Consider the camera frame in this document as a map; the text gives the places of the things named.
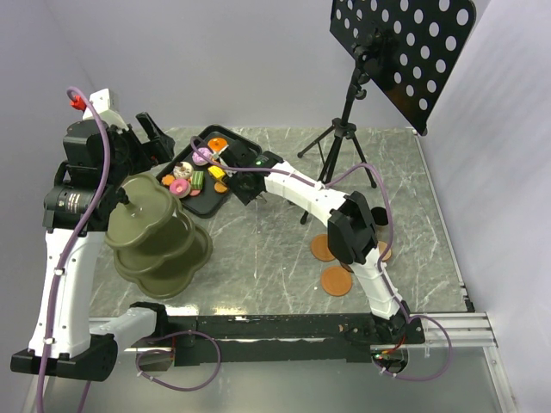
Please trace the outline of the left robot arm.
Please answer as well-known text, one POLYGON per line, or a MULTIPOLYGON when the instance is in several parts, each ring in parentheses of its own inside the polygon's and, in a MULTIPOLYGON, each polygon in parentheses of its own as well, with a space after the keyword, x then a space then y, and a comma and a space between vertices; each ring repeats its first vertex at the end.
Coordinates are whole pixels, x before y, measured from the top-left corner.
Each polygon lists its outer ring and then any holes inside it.
POLYGON ((121 184, 174 157, 174 140, 152 117, 136 116, 147 141, 131 125, 80 120, 63 138, 65 160, 44 199, 46 278, 40 315, 26 348, 14 353, 10 369, 84 381, 104 381, 117 355, 141 338, 166 342, 169 323, 161 305, 133 305, 103 333, 91 331, 90 295, 109 215, 130 201, 121 184))

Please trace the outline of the pink frosted donut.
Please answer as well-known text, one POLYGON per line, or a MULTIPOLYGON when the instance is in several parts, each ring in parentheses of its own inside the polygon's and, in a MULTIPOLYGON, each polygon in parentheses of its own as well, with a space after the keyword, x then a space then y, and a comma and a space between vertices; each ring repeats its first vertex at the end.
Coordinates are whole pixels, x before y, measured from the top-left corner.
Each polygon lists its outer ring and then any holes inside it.
POLYGON ((178 199, 182 199, 190 194, 191 185, 187 179, 177 178, 170 184, 169 190, 178 199))

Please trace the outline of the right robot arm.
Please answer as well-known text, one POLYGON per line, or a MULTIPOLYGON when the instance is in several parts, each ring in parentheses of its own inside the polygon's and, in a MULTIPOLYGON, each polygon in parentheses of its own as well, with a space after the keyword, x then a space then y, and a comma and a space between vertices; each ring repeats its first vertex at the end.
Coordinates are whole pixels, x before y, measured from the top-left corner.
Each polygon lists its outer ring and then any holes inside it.
POLYGON ((218 155, 231 174, 226 184, 243 204, 262 193, 278 195, 318 219, 326 228, 329 251, 348 265, 368 300, 370 315, 360 327, 367 345, 425 342, 422 321, 409 310, 380 262, 375 220, 364 195, 346 194, 300 173, 289 162, 265 151, 254 154, 233 142, 218 155))

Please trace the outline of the green layered cake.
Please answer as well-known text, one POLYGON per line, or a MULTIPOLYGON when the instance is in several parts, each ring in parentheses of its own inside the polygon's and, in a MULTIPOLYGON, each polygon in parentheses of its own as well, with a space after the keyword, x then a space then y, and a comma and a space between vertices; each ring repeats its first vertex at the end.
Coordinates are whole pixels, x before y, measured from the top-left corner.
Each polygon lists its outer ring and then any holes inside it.
POLYGON ((204 185, 204 172, 202 170, 194 171, 191 178, 189 179, 191 189, 203 189, 204 185))

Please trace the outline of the yellow cake block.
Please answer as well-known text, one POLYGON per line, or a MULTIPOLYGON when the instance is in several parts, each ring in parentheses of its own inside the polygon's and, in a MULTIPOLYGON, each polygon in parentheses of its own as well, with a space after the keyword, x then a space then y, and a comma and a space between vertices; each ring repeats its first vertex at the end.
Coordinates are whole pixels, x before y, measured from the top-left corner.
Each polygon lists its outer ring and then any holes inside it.
POLYGON ((207 172, 216 182, 223 182, 226 178, 226 172, 221 167, 216 165, 211 165, 207 169, 207 172))

